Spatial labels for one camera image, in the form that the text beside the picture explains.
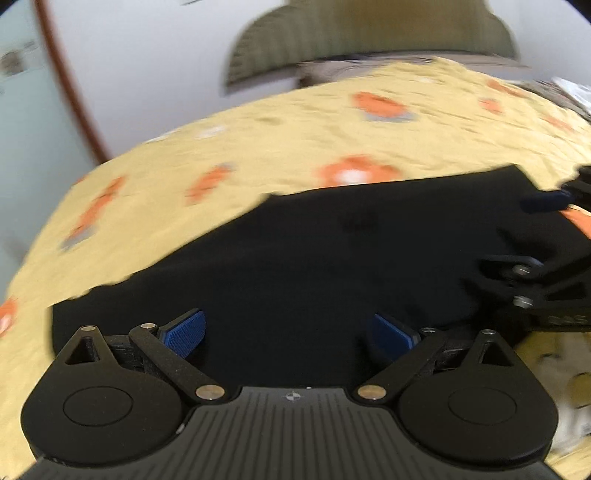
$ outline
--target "white wall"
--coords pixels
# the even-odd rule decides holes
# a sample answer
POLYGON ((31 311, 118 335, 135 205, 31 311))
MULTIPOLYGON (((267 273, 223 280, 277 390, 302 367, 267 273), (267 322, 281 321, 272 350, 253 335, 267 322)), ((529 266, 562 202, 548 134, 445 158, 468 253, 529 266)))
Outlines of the white wall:
MULTIPOLYGON (((41 38, 31 0, 0 17, 0 51, 41 38)), ((94 166, 41 54, 0 80, 0 303, 8 281, 70 185, 94 166)))
POLYGON ((519 0, 524 63, 542 79, 591 85, 591 24, 566 0, 519 0))
POLYGON ((278 80, 227 95, 239 33, 281 0, 50 0, 56 33, 111 156, 180 125, 290 90, 278 80))

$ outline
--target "yellow bedsheet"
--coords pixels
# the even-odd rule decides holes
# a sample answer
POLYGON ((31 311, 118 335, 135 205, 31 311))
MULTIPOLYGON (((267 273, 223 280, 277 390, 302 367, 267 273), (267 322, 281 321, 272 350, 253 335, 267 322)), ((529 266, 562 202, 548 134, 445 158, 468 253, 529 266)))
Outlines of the yellow bedsheet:
MULTIPOLYGON (((270 192, 507 164, 552 189, 589 163, 591 127, 574 112, 448 60, 295 90, 137 146, 71 188, 8 289, 0 478, 33 461, 19 414, 52 360, 52 304, 126 279, 270 192)), ((582 480, 589 450, 563 474, 582 480)))

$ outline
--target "screw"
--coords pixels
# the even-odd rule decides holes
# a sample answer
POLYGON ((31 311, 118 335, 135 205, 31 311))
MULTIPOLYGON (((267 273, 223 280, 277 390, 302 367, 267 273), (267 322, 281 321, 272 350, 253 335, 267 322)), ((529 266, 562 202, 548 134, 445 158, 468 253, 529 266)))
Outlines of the screw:
POLYGON ((202 400, 217 400, 225 395, 226 391, 219 385, 202 385, 195 390, 197 395, 202 400))
POLYGON ((525 265, 516 265, 513 267, 513 273, 515 275, 519 275, 520 277, 525 277, 531 273, 531 268, 526 267, 525 265))
POLYGON ((364 385, 357 389, 357 395, 365 400, 381 400, 386 396, 386 389, 379 385, 364 385))
POLYGON ((513 305, 519 307, 520 309, 529 309, 534 306, 534 302, 528 297, 515 297, 513 299, 513 305))

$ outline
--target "pillow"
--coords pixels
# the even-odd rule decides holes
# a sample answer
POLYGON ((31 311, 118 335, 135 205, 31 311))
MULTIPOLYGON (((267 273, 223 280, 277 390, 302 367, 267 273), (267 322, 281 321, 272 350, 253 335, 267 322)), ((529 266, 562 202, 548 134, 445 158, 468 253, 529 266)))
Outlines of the pillow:
POLYGON ((291 0, 242 34, 227 83, 307 60, 397 50, 516 56, 483 0, 291 0))

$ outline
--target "black fabric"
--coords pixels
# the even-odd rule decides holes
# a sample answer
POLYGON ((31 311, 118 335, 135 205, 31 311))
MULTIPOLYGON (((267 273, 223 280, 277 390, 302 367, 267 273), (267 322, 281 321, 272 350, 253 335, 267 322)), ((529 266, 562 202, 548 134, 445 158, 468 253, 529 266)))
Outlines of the black fabric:
POLYGON ((383 367, 365 342, 375 312, 454 325, 482 314, 478 258, 589 249, 560 213, 520 210, 534 191, 507 167, 271 196, 129 280, 55 305, 54 349, 82 325, 125 334, 198 307, 206 340, 190 360, 222 384, 352 387, 383 367))

